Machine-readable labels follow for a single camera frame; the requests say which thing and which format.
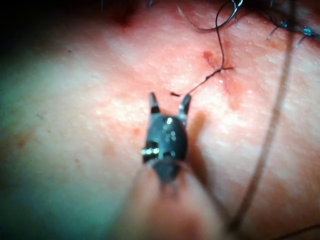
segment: red skin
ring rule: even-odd
[[[311,26],[319,22],[310,10],[317,4],[299,8]],[[164,113],[175,114],[181,99],[169,92],[184,93],[220,67],[215,32],[193,31],[171,1],[136,6],[125,24],[110,20],[122,8],[44,21],[4,58],[0,209],[6,233],[19,226],[27,236],[61,234],[77,225],[75,237],[102,237],[141,167],[148,93],[155,92]],[[212,27],[221,3],[180,6]],[[225,65],[234,70],[214,76],[191,101],[190,165],[231,215],[254,173],[279,89],[288,39],[279,29],[266,40],[273,28],[257,14],[239,14],[237,24],[220,32]],[[293,49],[280,122],[243,223],[259,239],[320,223],[319,46],[305,39]]]

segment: pink skin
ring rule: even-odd
[[[184,93],[220,67],[216,33],[193,31],[172,1],[146,5],[137,4],[126,24],[111,21],[107,11],[53,17],[2,59],[6,231],[19,226],[24,235],[104,236],[142,164],[149,92],[162,111],[176,114],[181,99],[169,92]],[[180,6],[212,27],[221,3]],[[319,17],[309,9],[300,8],[301,16],[316,26]],[[282,29],[266,40],[274,26],[257,14],[238,20],[221,31],[226,66],[234,70],[194,92],[187,126],[190,165],[230,215],[262,150],[288,41]],[[294,44],[300,38],[296,34]],[[255,238],[320,223],[319,46],[305,39],[293,49],[280,123],[243,223]]]

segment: skin surface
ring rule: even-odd
[[[298,12],[317,29],[313,4]],[[175,2],[99,6],[43,17],[0,60],[0,233],[8,239],[103,239],[142,165],[149,92],[164,113],[176,114],[181,99],[169,92],[184,93],[220,67],[217,34],[193,31]],[[209,28],[221,2],[180,6]],[[190,166],[231,216],[279,89],[287,32],[267,40],[273,28],[241,11],[238,23],[220,32],[225,64],[234,70],[200,87],[190,105]],[[295,34],[294,45],[300,38]],[[242,224],[254,239],[320,223],[319,47],[305,39],[293,49],[280,122]]]

